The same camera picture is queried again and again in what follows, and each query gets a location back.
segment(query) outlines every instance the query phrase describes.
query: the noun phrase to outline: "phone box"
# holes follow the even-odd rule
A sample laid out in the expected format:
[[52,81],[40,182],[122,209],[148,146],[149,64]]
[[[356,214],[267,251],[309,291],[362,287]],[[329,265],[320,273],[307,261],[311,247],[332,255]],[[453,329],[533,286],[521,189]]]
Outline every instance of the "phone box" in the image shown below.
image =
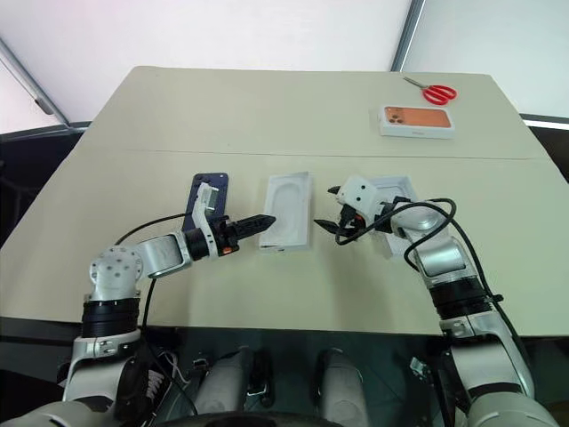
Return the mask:
[[385,136],[450,140],[454,123],[447,109],[383,106],[378,114],[380,133]]

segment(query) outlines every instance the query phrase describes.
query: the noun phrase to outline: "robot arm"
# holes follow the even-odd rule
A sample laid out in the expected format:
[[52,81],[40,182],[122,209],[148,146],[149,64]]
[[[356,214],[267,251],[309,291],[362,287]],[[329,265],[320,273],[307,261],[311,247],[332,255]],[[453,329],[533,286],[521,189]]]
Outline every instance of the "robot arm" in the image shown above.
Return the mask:
[[[334,233],[340,244],[363,235],[373,224],[378,224],[372,227],[374,232],[393,233],[414,244],[446,220],[429,207],[430,202],[382,199],[360,176],[349,177],[329,192],[342,205],[339,225],[317,223]],[[348,240],[342,242],[341,236]],[[441,318],[441,330],[451,344],[446,354],[468,399],[469,425],[509,425],[512,420],[522,420],[520,425],[557,425],[533,400],[529,368],[462,244],[445,227],[416,246],[413,256]]]
[[62,402],[54,402],[6,426],[123,425],[140,419],[164,378],[140,357],[140,291],[143,278],[161,278],[193,262],[239,249],[238,241],[266,230],[275,218],[256,215],[237,222],[208,219],[217,189],[202,183],[192,219],[196,227],[151,238],[137,245],[114,245],[90,266],[92,291],[85,296],[81,336],[73,343]]

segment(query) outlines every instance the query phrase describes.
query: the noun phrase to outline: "red scissors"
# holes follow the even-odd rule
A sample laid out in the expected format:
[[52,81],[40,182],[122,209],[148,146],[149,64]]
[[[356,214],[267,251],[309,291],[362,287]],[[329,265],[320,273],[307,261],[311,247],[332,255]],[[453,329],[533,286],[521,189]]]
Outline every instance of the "red scissors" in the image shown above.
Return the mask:
[[442,85],[427,86],[422,85],[421,83],[416,82],[409,77],[403,77],[403,79],[412,85],[419,86],[423,92],[423,96],[431,104],[446,105],[448,101],[453,100],[456,98],[456,95],[458,95],[458,93],[452,87]]

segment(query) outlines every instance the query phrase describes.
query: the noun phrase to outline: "scissors handle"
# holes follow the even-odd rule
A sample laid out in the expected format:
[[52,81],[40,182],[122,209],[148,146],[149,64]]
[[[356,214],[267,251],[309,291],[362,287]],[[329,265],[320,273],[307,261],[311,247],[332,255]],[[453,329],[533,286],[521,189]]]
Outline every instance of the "scissors handle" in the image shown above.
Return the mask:
[[435,105],[446,105],[448,101],[456,98],[457,94],[452,87],[442,85],[432,85],[423,89],[425,99]]

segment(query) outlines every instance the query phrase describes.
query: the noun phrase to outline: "orange phone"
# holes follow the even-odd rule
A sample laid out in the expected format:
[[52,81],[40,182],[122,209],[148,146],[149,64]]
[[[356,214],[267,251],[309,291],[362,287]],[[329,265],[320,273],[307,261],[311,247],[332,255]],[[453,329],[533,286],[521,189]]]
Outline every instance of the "orange phone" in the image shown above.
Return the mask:
[[385,117],[392,125],[451,127],[451,121],[442,109],[386,107]]

